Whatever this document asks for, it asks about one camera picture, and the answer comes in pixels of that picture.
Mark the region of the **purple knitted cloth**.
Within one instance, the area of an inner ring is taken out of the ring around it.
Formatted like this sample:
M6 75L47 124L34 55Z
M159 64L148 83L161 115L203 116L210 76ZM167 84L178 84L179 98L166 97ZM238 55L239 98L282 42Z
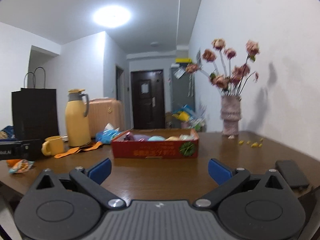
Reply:
M148 141L150 136L144 134L134 134L133 135L134 141Z

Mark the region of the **light blue plush toy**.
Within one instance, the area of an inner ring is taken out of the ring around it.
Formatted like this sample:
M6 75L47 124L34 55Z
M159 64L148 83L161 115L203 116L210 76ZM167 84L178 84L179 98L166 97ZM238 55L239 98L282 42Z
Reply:
M166 139L159 135L149 137L148 141L165 141Z

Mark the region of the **white and yellow plush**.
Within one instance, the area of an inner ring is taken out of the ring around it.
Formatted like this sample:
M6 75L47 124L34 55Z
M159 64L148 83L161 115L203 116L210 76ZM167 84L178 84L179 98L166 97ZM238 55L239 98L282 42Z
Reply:
M180 141L179 137L171 136L166 139L166 141Z

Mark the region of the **colourful snack wrapper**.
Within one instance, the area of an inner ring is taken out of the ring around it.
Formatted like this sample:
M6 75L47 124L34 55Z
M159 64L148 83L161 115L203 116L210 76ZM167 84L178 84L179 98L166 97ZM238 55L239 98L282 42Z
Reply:
M34 165L33 161L28 161L25 159L22 159L15 163L10 169L9 173L10 174L20 174L20 173L25 173L28 172Z

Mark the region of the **yellow mug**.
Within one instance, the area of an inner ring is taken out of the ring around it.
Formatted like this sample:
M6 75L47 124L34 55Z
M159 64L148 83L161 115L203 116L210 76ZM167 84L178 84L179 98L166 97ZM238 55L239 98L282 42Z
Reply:
M45 156L55 156L64 152L64 144L61 136L48 137L42 144L42 154Z

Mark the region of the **blue tissue pack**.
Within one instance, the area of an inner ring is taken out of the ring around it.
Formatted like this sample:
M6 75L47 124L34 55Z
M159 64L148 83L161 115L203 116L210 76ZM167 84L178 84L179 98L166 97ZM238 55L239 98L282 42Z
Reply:
M121 134L119 128L114 128L111 123L108 123L102 132L95 135L95 141L105 145L110 145L113 138Z

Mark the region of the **black paper bag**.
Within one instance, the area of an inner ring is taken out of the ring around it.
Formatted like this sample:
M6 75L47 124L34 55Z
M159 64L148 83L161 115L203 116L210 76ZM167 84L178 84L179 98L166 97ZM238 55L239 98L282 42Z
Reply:
M11 93L12 122L18 140L59 135L56 89L21 88Z

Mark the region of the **yellow thermos jug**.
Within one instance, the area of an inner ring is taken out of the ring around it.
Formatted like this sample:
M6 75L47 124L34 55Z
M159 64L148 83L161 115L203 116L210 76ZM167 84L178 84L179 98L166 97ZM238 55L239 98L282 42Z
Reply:
M80 147L91 142L88 113L89 97L85 90L69 90L65 118L70 147Z

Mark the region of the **orange cardboard box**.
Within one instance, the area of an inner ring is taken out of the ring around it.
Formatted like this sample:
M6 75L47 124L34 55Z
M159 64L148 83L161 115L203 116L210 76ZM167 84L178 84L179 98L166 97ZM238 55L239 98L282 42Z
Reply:
M134 134L175 136L180 141L134 141ZM198 156L199 135L194 129L131 129L113 138L111 147L115 158L192 159Z

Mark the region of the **pink suitcase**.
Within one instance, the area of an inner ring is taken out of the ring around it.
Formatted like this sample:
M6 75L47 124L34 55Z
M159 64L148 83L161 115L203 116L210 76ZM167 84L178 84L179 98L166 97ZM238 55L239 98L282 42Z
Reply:
M105 129L107 124L122 131L125 128L124 107L121 101L113 98L92 99L89 101L89 131L91 138Z

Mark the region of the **pink textured vase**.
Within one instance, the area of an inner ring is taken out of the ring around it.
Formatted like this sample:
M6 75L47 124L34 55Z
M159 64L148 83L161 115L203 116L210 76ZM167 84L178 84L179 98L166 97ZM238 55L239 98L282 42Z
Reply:
M220 117L223 120L223 135L238 136L239 121L241 120L241 98L239 96L221 96Z

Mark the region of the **black smartphone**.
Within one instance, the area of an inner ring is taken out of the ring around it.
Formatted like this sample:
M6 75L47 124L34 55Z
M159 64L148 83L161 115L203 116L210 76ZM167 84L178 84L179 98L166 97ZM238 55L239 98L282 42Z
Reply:
M293 160L278 160L276 170L282 175L291 189L307 189L309 181L297 163Z

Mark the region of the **grey refrigerator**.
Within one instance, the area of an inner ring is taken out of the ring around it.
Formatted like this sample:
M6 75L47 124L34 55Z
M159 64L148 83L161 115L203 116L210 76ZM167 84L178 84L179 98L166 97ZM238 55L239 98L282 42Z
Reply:
M183 63L182 66L178 63L174 63L170 67L172 114L185 105L188 105L193 111L195 110L193 77L184 71L186 66L187 63Z

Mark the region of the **dark brown door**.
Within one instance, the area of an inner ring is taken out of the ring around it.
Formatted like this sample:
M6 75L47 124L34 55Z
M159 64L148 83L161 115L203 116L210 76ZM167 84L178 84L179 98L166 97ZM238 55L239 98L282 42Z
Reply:
M131 73L134 129L165 127L164 79L162 70Z

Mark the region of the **yellow box on refrigerator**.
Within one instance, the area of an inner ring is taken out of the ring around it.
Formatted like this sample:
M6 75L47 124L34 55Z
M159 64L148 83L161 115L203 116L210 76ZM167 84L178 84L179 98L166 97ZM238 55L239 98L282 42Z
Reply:
M190 58L176 58L175 63L192 63Z

